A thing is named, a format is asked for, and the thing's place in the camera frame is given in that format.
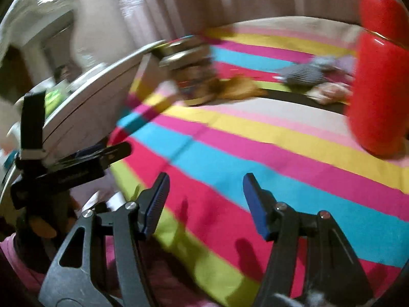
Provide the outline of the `green tissue pack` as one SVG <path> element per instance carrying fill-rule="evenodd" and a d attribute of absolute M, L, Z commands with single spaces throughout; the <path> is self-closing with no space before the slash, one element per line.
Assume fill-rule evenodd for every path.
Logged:
<path fill-rule="evenodd" d="M 66 89 L 47 91 L 44 99 L 45 117 L 48 118 L 67 98 Z"/>

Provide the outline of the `fruit print white cloth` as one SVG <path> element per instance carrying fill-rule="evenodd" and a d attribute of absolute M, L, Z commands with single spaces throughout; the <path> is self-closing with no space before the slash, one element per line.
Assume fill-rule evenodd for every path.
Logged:
<path fill-rule="evenodd" d="M 306 96 L 321 105 L 343 103 L 351 96 L 351 89 L 344 82 L 325 82 L 307 91 Z"/>

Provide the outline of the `purple patterned knit mitten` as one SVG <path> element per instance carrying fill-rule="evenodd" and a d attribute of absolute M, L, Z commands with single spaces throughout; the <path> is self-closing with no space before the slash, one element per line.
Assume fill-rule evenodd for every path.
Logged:
<path fill-rule="evenodd" d="M 354 56 L 342 56 L 336 59 L 336 68 L 343 82 L 351 83 L 356 73 L 356 58 Z"/>

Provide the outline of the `grey striped sock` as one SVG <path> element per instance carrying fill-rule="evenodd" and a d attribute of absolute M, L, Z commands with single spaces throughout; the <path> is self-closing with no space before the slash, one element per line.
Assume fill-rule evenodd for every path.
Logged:
<path fill-rule="evenodd" d="M 277 70 L 277 74 L 291 87 L 313 87 L 326 82 L 323 70 L 313 64 L 294 64 Z"/>

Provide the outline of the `grey drawstring pouch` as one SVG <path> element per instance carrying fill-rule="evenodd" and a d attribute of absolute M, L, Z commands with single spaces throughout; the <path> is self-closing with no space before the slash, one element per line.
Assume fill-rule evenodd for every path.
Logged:
<path fill-rule="evenodd" d="M 316 56 L 310 64 L 323 72 L 341 70 L 338 58 L 333 56 Z"/>

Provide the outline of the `metal lidded snack jar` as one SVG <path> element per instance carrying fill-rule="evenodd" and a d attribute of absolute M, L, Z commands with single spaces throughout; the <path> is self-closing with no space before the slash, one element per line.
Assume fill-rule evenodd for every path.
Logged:
<path fill-rule="evenodd" d="M 196 35 L 164 42 L 154 52 L 177 91 L 188 106 L 198 106 L 216 97 L 218 78 L 213 67 L 210 45 Z"/>

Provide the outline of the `orange mesh sponge bag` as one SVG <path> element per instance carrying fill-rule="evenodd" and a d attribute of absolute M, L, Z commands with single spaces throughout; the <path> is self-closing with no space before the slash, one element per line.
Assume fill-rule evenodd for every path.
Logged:
<path fill-rule="evenodd" d="M 230 79 L 219 80 L 216 93 L 217 99 L 239 101 L 264 96 L 266 90 L 260 88 L 251 78 L 237 75 Z"/>

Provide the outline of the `red plastic pitcher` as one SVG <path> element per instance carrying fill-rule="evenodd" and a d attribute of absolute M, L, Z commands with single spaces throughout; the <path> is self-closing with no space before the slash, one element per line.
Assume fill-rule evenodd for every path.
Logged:
<path fill-rule="evenodd" d="M 367 152 L 394 157 L 408 132 L 408 15 L 396 0 L 360 0 L 360 18 L 349 128 Z"/>

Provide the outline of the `ornate white mirror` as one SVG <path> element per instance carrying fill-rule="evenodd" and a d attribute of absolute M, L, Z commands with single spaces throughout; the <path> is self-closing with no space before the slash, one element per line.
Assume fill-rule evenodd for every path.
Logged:
<path fill-rule="evenodd" d="M 68 68 L 83 73 L 73 48 L 79 0 L 15 0 L 1 22 L 1 98 L 15 102 Z"/>

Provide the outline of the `striped colourful tablecloth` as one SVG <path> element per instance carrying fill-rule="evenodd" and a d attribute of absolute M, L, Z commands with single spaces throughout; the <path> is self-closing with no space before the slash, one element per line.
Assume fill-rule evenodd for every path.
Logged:
<path fill-rule="evenodd" d="M 278 17 L 205 32 L 215 68 L 269 90 L 292 92 L 276 71 L 313 56 L 352 56 L 360 27 L 312 17 Z M 253 98 L 188 107 L 171 84 L 142 69 L 110 141 L 131 156 L 114 165 L 127 196 L 161 172 L 171 189 L 155 232 L 194 282 L 223 306 L 250 306 L 271 244 L 256 231 L 243 177 L 297 211 L 330 212 L 358 256 L 375 295 L 408 260 L 408 158 L 382 160 L 355 142 L 343 114 Z"/>

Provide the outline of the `phone on left gripper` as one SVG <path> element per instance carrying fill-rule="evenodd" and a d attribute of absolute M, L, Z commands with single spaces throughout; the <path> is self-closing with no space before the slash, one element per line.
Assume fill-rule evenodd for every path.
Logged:
<path fill-rule="evenodd" d="M 40 160 L 44 157 L 43 126 L 46 92 L 28 93 L 24 97 L 20 120 L 20 157 Z"/>

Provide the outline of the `white dresser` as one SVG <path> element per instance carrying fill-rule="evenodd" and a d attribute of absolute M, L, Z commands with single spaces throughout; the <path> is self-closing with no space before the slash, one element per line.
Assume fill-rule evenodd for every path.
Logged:
<path fill-rule="evenodd" d="M 73 92 L 44 124 L 43 162 L 52 164 L 107 137 L 114 129 L 143 56 L 165 43 L 159 40 L 145 45 Z"/>

